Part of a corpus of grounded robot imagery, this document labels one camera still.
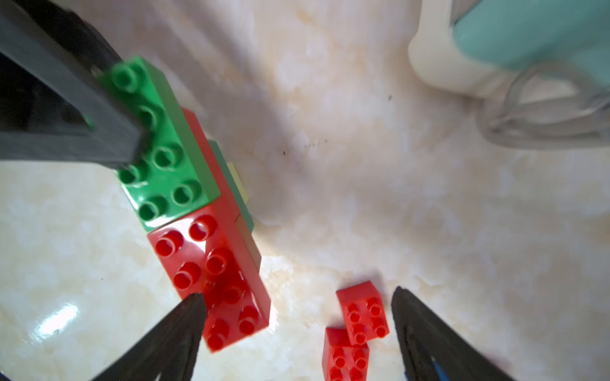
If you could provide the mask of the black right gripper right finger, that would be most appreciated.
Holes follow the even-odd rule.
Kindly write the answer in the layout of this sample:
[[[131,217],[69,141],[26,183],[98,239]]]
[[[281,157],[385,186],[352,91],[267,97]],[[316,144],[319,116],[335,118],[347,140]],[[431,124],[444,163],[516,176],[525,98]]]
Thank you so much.
[[[397,287],[391,308],[408,380],[511,380],[410,290]]]

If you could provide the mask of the lime green small lego brick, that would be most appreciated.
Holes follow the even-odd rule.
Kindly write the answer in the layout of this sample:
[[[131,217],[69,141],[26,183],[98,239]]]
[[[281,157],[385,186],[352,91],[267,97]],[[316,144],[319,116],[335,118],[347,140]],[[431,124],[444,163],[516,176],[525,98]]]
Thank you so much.
[[[238,174],[237,169],[235,168],[235,166],[232,162],[228,162],[227,167],[230,170],[230,174],[232,175],[234,183],[238,189],[241,200],[243,201],[243,203],[247,204],[249,201],[249,195],[247,194],[246,189],[244,189],[243,183],[241,182],[241,178]]]

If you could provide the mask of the small red lego brick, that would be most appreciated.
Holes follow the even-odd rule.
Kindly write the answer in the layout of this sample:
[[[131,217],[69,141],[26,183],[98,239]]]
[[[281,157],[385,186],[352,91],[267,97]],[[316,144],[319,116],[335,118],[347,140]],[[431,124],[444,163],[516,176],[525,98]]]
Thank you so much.
[[[327,327],[322,354],[325,381],[367,381],[369,346],[351,344],[346,329]]]
[[[351,344],[364,345],[390,333],[381,294],[371,281],[338,290],[336,295]]]

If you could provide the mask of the mint and cream toaster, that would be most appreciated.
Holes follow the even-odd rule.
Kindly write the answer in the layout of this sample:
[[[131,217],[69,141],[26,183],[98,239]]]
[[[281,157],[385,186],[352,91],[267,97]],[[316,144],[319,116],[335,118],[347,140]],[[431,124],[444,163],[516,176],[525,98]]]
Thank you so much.
[[[408,46],[425,84],[496,97],[521,72],[560,63],[609,84],[607,1],[424,1]]]

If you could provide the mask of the green long lego brick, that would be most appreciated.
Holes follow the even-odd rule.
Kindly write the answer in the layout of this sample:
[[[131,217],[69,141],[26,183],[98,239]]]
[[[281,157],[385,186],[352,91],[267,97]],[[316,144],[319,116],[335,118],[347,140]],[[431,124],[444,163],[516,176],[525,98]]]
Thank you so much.
[[[164,73],[141,57],[98,81],[149,130],[138,160],[115,174],[150,233],[214,202],[221,191]]]

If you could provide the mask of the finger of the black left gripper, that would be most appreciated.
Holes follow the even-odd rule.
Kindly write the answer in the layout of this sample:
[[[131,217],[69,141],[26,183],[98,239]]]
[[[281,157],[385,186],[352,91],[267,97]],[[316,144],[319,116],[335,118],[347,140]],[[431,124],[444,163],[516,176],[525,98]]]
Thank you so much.
[[[136,163],[146,129],[95,78],[120,61],[76,13],[51,1],[3,1],[2,160]]]

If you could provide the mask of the dark green lego brick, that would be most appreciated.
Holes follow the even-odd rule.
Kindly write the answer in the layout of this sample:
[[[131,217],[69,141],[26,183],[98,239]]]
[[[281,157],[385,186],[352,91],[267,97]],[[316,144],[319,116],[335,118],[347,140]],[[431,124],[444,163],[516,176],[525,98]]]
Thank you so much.
[[[214,156],[215,156],[217,162],[219,163],[219,167],[221,168],[222,173],[227,181],[227,184],[230,187],[230,190],[233,194],[235,203],[237,204],[237,206],[240,210],[240,214],[246,221],[246,225],[248,226],[249,231],[252,233],[254,231],[254,220],[248,210],[247,204],[243,203],[243,201],[241,200],[238,189],[234,183],[232,175],[230,174],[230,170],[227,167],[228,161],[225,159],[225,157],[222,154],[222,151],[216,141],[209,139],[208,143],[211,146],[211,150],[214,153]]]

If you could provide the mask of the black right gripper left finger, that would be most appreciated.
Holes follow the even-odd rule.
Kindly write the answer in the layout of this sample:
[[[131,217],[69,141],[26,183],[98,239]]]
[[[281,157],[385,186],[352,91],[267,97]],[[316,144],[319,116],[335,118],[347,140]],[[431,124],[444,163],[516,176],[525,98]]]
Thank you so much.
[[[95,379],[190,380],[206,320],[204,295],[189,295]]]

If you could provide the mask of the red long lego brick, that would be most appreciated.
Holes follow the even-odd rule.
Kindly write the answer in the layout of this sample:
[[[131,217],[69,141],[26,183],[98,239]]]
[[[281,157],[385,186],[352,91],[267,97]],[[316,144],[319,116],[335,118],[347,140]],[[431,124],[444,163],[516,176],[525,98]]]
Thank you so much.
[[[254,262],[254,266],[257,271],[261,268],[261,254],[259,249],[257,248],[252,233],[249,231],[248,226],[246,225],[246,221],[240,214],[240,210],[235,203],[233,194],[230,190],[229,185],[222,173],[221,168],[219,167],[219,163],[217,162],[214,153],[211,150],[211,146],[208,143],[208,138],[205,135],[200,122],[198,121],[195,113],[182,108],[184,116],[187,120],[187,123],[193,133],[195,140],[197,141],[200,150],[210,168],[212,175],[214,176],[214,180],[217,183],[219,190],[221,192],[222,200],[227,204],[228,214],[236,227],[239,228],[242,237],[246,243],[246,246],[249,250],[249,255],[252,257],[252,261]]]
[[[211,352],[268,326],[271,299],[253,259],[257,248],[222,199],[152,231],[148,240],[178,295],[205,298],[203,339]]]

